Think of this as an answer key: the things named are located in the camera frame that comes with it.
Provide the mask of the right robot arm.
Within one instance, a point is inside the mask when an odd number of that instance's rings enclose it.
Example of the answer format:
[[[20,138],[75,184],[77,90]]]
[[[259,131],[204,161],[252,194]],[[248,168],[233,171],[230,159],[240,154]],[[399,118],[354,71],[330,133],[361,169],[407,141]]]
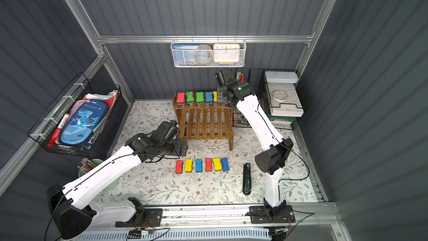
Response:
[[[285,139],[272,125],[254,88],[248,82],[239,82],[231,69],[218,71],[216,79],[222,88],[222,96],[230,106],[237,108],[244,115],[260,142],[262,152],[255,156],[255,163],[265,174],[265,216],[270,221],[278,219],[287,210],[280,180],[293,148],[293,141],[290,138]]]

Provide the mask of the light blue eraser row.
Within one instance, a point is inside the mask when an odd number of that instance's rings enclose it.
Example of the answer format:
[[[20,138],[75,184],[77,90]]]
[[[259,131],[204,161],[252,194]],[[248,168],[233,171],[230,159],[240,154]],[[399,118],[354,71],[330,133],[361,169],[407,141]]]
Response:
[[[207,91],[205,93],[205,102],[211,104],[214,102],[214,94],[212,91]]]
[[[202,159],[196,159],[195,160],[195,172],[202,172]]]

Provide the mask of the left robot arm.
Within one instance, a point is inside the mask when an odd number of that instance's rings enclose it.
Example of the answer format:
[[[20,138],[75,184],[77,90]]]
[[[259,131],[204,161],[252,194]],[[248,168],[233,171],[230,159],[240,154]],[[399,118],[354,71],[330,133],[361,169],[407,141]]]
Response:
[[[114,223],[116,227],[158,226],[162,211],[148,211],[136,197],[102,204],[95,197],[127,171],[140,164],[158,162],[168,154],[184,156],[187,142],[179,139],[180,129],[174,120],[162,122],[149,134],[139,133],[127,140],[118,151],[78,179],[47,190],[51,221],[61,238],[72,239],[92,226]]]

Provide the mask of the green eraser top row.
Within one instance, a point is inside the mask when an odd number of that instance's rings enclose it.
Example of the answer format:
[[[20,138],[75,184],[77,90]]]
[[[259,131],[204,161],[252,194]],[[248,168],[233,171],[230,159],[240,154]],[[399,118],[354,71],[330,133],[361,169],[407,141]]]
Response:
[[[185,92],[185,94],[186,94],[186,103],[194,103],[195,102],[194,93],[192,91],[187,91],[187,92]]]
[[[196,92],[196,103],[202,104],[204,102],[205,102],[204,92],[202,91]]]

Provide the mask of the light blue eraser top row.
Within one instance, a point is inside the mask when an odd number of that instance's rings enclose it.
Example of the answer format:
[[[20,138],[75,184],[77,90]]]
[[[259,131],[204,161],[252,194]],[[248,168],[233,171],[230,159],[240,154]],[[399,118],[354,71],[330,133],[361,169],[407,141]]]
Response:
[[[214,102],[214,94],[212,91],[207,91],[205,93],[205,102],[211,104]]]

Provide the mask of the light blue eraser bottom row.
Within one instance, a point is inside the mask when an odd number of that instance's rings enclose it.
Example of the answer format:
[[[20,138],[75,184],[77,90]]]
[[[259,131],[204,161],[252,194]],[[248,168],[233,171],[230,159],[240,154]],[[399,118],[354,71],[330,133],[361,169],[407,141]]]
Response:
[[[202,172],[202,159],[196,159],[195,160],[195,172]]]

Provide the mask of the yellow eraser bottom row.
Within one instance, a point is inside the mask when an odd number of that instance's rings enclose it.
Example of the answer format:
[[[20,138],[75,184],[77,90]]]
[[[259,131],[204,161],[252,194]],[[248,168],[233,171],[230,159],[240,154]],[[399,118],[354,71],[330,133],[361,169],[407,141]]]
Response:
[[[193,159],[187,159],[185,162],[185,172],[192,172],[193,170]]]
[[[215,171],[222,170],[222,165],[221,165],[221,159],[220,158],[214,158],[212,161],[213,161],[213,164],[214,164]]]

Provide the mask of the red eraser bottom row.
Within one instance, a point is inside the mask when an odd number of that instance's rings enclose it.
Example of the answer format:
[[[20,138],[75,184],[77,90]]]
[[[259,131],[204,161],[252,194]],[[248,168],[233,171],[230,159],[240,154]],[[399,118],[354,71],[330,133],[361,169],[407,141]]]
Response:
[[[206,172],[211,172],[212,171],[212,167],[213,167],[213,161],[211,158],[206,158],[205,159],[205,171]]]
[[[183,173],[183,161],[182,160],[177,160],[176,161],[175,173],[176,174]]]

